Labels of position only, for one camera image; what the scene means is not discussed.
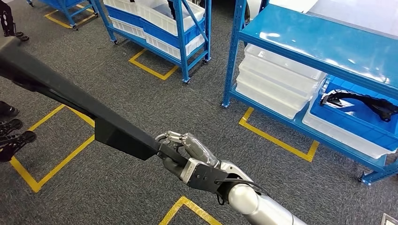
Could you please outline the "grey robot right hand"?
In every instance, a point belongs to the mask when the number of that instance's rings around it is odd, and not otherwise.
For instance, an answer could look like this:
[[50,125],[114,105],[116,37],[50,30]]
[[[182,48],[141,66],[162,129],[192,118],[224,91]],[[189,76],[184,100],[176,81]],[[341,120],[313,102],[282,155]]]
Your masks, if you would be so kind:
[[164,167],[187,184],[198,165],[221,168],[221,161],[191,133],[167,131],[155,138]]

